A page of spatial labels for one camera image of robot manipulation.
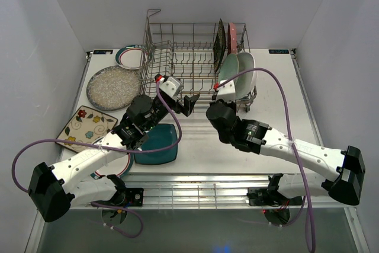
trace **dish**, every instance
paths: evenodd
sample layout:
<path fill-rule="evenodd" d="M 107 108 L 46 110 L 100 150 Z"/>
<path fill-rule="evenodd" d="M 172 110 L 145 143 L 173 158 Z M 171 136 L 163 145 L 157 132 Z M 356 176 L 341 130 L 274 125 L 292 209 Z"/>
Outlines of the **dish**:
<path fill-rule="evenodd" d="M 242 52 L 237 55 L 239 72 L 255 67 L 254 57 L 251 53 Z M 254 89 L 257 72 L 248 72 L 241 75 L 236 82 L 236 99 L 247 96 Z"/>
<path fill-rule="evenodd" d="M 96 143 L 101 139 L 102 137 L 99 137 L 93 143 Z M 98 179 L 102 175 L 106 176 L 110 174 L 115 174 L 119 177 L 122 177 L 129 172 L 132 166 L 133 166 L 133 160 L 131 159 L 130 154 L 127 154 L 121 158 L 113 160 L 107 166 L 101 167 L 99 170 L 92 173 L 91 177 L 93 179 Z"/>
<path fill-rule="evenodd" d="M 142 150 L 164 148 L 178 140 L 173 124 L 158 124 L 149 131 L 149 139 L 142 144 Z M 176 160 L 178 145 L 165 151 L 156 153 L 133 153 L 133 158 L 138 164 L 160 165 Z"/>
<path fill-rule="evenodd" d="M 130 105 L 139 93 L 138 73 L 117 65 L 97 72 L 88 82 L 87 98 L 97 109 L 115 111 Z"/>
<path fill-rule="evenodd" d="M 221 68 L 219 73 L 219 83 L 221 83 L 222 80 L 227 80 L 231 78 L 233 75 L 236 75 L 239 72 L 239 65 L 238 65 L 238 57 L 236 54 L 231 53 L 228 55 Z M 233 81 L 235 84 L 238 82 L 238 78 L 235 78 Z"/>
<path fill-rule="evenodd" d="M 227 28 L 227 54 L 237 53 L 237 31 L 233 23 Z"/>
<path fill-rule="evenodd" d="M 214 71 L 218 71 L 224 59 L 226 50 L 226 36 L 223 20 L 219 21 L 219 28 L 217 29 L 216 39 L 213 45 L 213 58 L 214 58 Z"/>
<path fill-rule="evenodd" d="M 116 62 L 119 66 L 126 69 L 139 69 L 142 56 L 147 55 L 147 48 L 140 44 L 132 44 L 123 47 L 116 53 Z"/>
<path fill-rule="evenodd" d="M 115 117 L 104 114 L 87 106 L 80 106 L 69 122 L 58 135 L 57 139 L 74 142 L 93 143 L 99 137 L 105 136 L 117 124 Z M 58 143 L 64 148 L 75 152 L 86 149 L 85 146 Z"/>

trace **dish rack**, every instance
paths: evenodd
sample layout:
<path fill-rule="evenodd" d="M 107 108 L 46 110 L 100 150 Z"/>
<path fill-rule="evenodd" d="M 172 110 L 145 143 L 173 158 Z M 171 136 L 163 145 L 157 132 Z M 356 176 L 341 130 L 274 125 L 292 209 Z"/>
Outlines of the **dish rack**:
<path fill-rule="evenodd" d="M 217 83 L 219 70 L 214 70 L 213 44 L 216 39 L 218 23 L 152 23 L 150 18 L 160 9 L 147 11 L 144 31 L 144 45 L 147 56 L 140 62 L 140 93 L 156 96 L 155 75 L 175 76 L 184 84 L 179 95 L 200 94 L 195 110 L 206 110 L 214 95 L 213 86 Z M 235 23 L 237 48 L 239 51 L 250 49 L 246 24 Z M 237 108 L 246 112 L 256 97 L 256 88 L 246 97 L 237 100 Z"/>

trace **dark teal bowl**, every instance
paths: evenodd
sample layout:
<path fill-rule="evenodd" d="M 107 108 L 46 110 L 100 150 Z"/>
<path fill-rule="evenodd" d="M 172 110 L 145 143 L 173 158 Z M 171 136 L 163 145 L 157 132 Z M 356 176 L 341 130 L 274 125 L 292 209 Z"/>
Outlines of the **dark teal bowl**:
<path fill-rule="evenodd" d="M 142 144 L 142 150 L 164 148 L 178 140 L 173 124 L 158 124 L 149 131 L 149 139 Z M 165 151 L 155 153 L 133 153 L 136 163 L 143 165 L 160 165 L 176 160 L 178 145 Z"/>

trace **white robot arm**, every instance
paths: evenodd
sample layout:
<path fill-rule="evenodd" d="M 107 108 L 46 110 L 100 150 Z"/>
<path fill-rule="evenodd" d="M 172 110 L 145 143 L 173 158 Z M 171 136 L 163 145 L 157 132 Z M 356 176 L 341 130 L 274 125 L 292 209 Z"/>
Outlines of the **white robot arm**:
<path fill-rule="evenodd" d="M 180 105 L 176 96 L 183 86 L 171 76 L 158 75 L 161 95 L 168 106 L 177 113 L 189 116 L 199 95 L 184 98 Z M 138 149 L 148 138 L 150 129 L 155 127 L 168 110 L 158 98 L 137 96 L 127 109 L 119 126 L 102 138 L 99 149 L 86 149 L 62 162 L 48 167 L 45 163 L 34 169 L 28 193 L 44 220 L 52 222 L 63 216 L 70 206 L 101 201 L 102 204 L 125 206 L 125 200 L 139 197 L 136 205 L 142 205 L 143 189 L 126 188 L 116 175 L 100 179 L 88 179 L 94 171 L 125 155 L 116 149 Z M 268 124 L 255 120 L 241 120 L 236 115 L 235 89 L 233 81 L 218 91 L 214 102 L 208 108 L 207 118 L 218 131 L 220 141 L 230 143 L 244 152 L 274 156 L 297 163 L 292 143 L 300 155 L 304 167 L 315 173 L 307 174 L 313 196 L 331 196 L 341 203 L 359 204 L 365 167 L 359 149 L 349 146 L 346 151 L 328 149 L 304 142 L 290 141 L 288 137 Z M 304 196 L 304 184 L 300 174 L 274 174 L 268 187 L 249 193 L 251 204 L 266 206 L 283 204 L 284 201 Z"/>
<path fill-rule="evenodd" d="M 160 96 L 176 113 L 189 116 L 199 95 L 184 97 L 184 105 L 177 99 L 183 84 L 173 76 L 156 76 L 160 81 Z M 97 180 L 86 179 L 102 166 L 123 157 L 126 149 L 136 151 L 148 138 L 148 132 L 167 114 L 168 109 L 159 99 L 147 95 L 135 97 L 119 126 L 96 143 L 99 148 L 89 148 L 77 155 L 48 167 L 41 163 L 34 168 L 28 194 L 46 222 L 63 216 L 71 206 L 101 201 L 104 205 L 125 206 L 133 200 L 142 206 L 143 189 L 126 188 L 116 175 Z M 123 149 L 124 152 L 111 151 Z"/>
<path fill-rule="evenodd" d="M 291 145 L 294 143 L 305 168 L 313 196 L 330 196 L 348 205 L 359 204 L 365 175 L 361 151 L 353 146 L 346 150 L 329 149 L 299 139 L 290 141 L 287 135 L 268 124 L 241 120 L 236 115 L 233 81 L 219 88 L 207 118 L 219 133 L 223 143 L 230 143 L 244 152 L 273 156 L 297 164 Z M 255 205 L 282 204 L 283 201 L 305 196 L 300 174 L 275 174 L 268 188 L 248 194 Z"/>

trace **square plate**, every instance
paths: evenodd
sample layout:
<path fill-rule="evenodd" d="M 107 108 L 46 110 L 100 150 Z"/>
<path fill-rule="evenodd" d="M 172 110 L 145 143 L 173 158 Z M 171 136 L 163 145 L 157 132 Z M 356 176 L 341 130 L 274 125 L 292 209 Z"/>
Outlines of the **square plate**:
<path fill-rule="evenodd" d="M 117 124 L 115 117 L 102 113 L 87 106 L 80 106 L 69 122 L 58 135 L 57 139 L 75 142 L 93 143 L 99 137 L 105 136 Z M 75 152 L 86 149 L 85 146 L 70 143 L 58 143 Z"/>

